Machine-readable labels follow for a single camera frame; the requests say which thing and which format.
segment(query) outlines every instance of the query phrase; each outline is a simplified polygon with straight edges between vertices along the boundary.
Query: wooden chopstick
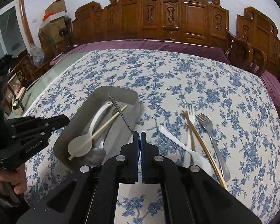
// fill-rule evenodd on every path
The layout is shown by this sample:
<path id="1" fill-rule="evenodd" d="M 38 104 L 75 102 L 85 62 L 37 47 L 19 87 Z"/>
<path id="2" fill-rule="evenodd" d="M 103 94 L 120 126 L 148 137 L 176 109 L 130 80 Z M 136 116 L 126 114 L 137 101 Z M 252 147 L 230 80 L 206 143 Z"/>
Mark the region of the wooden chopstick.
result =
<path id="1" fill-rule="evenodd" d="M 121 111 L 124 111 L 126 107 L 127 107 L 127 105 L 123 106 L 123 107 L 121 108 Z M 99 128 L 86 142 L 84 142 L 84 143 L 79 147 L 79 149 L 75 152 L 75 154 L 71 155 L 68 159 L 69 159 L 70 161 L 73 160 L 73 158 L 75 157 L 75 155 L 76 155 L 79 151 L 81 151 L 81 149 L 82 149 L 84 146 L 86 146 L 93 138 L 95 138 L 99 133 L 101 133 L 101 131 L 104 130 L 105 127 L 106 127 L 108 124 L 110 124 L 118 115 L 119 115 L 118 112 L 117 112 L 115 115 L 113 115 L 111 119 L 109 119 L 106 123 L 104 123 L 104 125 L 103 125 L 101 128 Z"/>
<path id="2" fill-rule="evenodd" d="M 195 152 L 195 143 L 194 143 L 193 132 L 190 128 L 189 128 L 189 132 L 190 132 L 190 137 L 191 137 L 191 148 L 192 148 L 192 151 Z"/>
<path id="3" fill-rule="evenodd" d="M 218 180 L 219 180 L 219 184 L 228 191 L 228 188 L 227 188 L 227 185 L 223 179 L 223 176 L 220 172 L 220 170 L 218 169 L 216 163 L 215 163 L 215 160 L 213 159 L 210 151 L 208 150 L 207 146 L 205 145 L 205 143 L 203 142 L 201 136 L 199 135 L 198 131 L 196 130 L 195 126 L 192 124 L 192 122 L 189 120 L 189 117 L 188 117 L 188 112 L 187 111 L 181 111 L 183 114 L 184 114 L 184 117 L 186 118 L 187 120 L 187 124 L 188 124 L 188 128 L 189 130 L 192 130 L 195 134 L 195 136 L 197 137 L 202 149 L 204 150 L 206 156 L 208 157 L 208 160 L 210 161 L 213 169 L 214 169 L 214 172 L 215 174 L 217 175 L 218 177 Z"/>

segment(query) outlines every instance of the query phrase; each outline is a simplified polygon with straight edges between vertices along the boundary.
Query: door frame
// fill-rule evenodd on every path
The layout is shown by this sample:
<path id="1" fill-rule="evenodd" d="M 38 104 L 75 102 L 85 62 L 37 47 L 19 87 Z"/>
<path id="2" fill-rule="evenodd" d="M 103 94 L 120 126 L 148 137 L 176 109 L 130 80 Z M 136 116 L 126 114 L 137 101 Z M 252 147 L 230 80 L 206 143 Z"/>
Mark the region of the door frame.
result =
<path id="1" fill-rule="evenodd" d="M 24 41 L 25 47 L 30 53 L 30 43 L 34 43 L 34 40 L 31 35 L 31 31 L 27 22 L 26 12 L 25 12 L 25 6 L 24 6 L 24 0 L 14 0 L 7 5 L 5 5 L 3 8 L 0 9 L 0 15 L 2 15 L 4 12 L 8 11 L 12 7 L 15 7 L 17 21 L 19 25 L 19 29 L 22 35 L 22 39 Z"/>

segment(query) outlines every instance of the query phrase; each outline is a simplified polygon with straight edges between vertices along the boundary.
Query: tablecloth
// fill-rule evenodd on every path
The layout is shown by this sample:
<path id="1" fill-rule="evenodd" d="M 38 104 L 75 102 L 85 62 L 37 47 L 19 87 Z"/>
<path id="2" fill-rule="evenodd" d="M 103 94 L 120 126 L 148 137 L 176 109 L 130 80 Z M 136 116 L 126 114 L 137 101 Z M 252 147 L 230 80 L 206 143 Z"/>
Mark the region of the tablecloth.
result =
<path id="1" fill-rule="evenodd" d="M 182 142 L 187 127 L 181 115 L 192 104 L 214 124 L 214 139 L 229 167 L 229 192 L 268 223 L 280 208 L 280 121 L 261 80 L 246 71 L 202 57 L 174 52 L 110 49 L 89 52 L 54 80 L 30 107 L 27 115 L 72 117 L 98 87 L 111 85 L 135 90 L 141 102 L 139 132 L 158 146 L 160 154 L 176 164 L 185 151 L 164 137 L 163 124 Z M 196 128 L 216 159 L 210 139 Z M 33 206 L 70 171 L 53 154 L 55 131 L 49 146 L 26 163 L 27 202 Z M 196 150 L 204 154 L 198 141 Z M 164 223 L 159 185 L 119 187 L 114 223 Z"/>

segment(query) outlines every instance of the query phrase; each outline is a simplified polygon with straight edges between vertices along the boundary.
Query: cardboard box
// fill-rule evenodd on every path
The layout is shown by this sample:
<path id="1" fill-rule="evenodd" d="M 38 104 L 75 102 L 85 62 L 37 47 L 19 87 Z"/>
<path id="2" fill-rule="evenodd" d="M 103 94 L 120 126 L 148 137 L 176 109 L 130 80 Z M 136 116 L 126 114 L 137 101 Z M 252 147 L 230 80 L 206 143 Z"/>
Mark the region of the cardboard box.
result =
<path id="1" fill-rule="evenodd" d="M 45 10 L 45 14 L 47 13 L 59 13 L 65 11 L 65 1 L 64 0 L 56 0 L 54 1 L 48 8 Z"/>
<path id="2" fill-rule="evenodd" d="M 7 115 L 10 115 L 10 114 L 11 114 L 11 109 L 8 108 L 6 105 L 4 105 L 4 112 L 5 112 Z"/>
<path id="3" fill-rule="evenodd" d="M 63 40 L 59 35 L 59 29 L 65 27 L 64 16 L 65 12 L 63 11 L 49 16 L 42 22 L 39 36 L 43 44 L 49 46 Z"/>
<path id="4" fill-rule="evenodd" d="M 13 75 L 12 78 L 8 81 L 8 85 L 11 86 L 12 88 L 13 85 L 16 85 L 17 87 L 21 86 L 21 82 L 16 74 Z M 13 99 L 13 92 L 11 92 L 9 88 L 6 89 L 5 98 L 9 103 L 11 103 Z"/>

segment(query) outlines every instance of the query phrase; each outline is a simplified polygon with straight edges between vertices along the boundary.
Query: human hand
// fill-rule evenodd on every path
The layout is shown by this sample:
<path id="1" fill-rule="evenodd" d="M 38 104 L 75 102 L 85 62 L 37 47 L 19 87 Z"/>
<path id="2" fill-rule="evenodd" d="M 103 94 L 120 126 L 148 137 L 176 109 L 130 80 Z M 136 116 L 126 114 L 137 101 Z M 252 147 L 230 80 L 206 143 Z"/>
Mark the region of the human hand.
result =
<path id="1" fill-rule="evenodd" d="M 21 165 L 16 171 L 0 168 L 0 194 L 8 195 L 3 188 L 2 182 L 10 182 L 14 186 L 16 194 L 24 193 L 27 190 L 25 164 Z"/>

